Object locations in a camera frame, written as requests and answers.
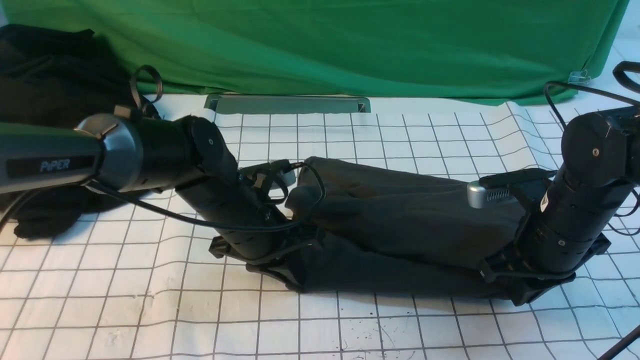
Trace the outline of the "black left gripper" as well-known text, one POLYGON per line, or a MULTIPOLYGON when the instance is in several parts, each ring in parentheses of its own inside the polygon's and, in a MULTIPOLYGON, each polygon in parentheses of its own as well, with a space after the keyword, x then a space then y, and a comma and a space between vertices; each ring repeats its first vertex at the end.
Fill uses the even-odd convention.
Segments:
POLYGON ((302 291, 306 278, 303 255, 323 248, 326 232, 315 225, 299 225, 276 232, 224 230, 208 251, 217 259, 231 258, 251 273, 277 280, 289 290, 302 291))

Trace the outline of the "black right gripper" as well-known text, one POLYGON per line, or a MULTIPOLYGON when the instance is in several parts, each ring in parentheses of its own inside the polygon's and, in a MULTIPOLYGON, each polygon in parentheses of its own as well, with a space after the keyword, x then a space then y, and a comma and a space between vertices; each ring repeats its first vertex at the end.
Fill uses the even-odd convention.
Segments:
POLYGON ((480 260, 478 271, 487 283, 505 283, 509 300, 521 306, 571 283, 578 269, 594 256, 603 255, 610 245, 604 234, 579 242, 555 234, 521 233, 497 253, 480 260))

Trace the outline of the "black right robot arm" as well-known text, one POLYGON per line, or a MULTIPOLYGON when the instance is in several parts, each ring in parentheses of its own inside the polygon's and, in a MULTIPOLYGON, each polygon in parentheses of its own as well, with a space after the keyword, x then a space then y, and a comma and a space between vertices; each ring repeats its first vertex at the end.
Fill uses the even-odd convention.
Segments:
POLYGON ((517 202, 525 210, 513 239, 478 262, 487 283, 507 285, 515 306, 571 283, 610 241, 603 233, 639 186, 639 107, 588 112, 570 120, 558 170, 525 168, 467 186, 473 208, 517 202))

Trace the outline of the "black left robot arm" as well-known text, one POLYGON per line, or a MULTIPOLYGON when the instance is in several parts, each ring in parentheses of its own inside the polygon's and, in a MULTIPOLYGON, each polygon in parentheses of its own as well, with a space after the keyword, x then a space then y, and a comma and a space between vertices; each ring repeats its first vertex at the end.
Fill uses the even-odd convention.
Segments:
POLYGON ((308 162, 286 159, 240 168, 211 121, 176 121, 96 114, 76 129, 1 125, 1 192, 26 199, 36 191, 82 185, 168 218, 215 229, 209 251, 246 264, 249 272, 300 291, 299 252, 320 248, 323 231, 303 216, 287 219, 270 198, 278 187, 288 196, 295 170, 318 172, 308 162))

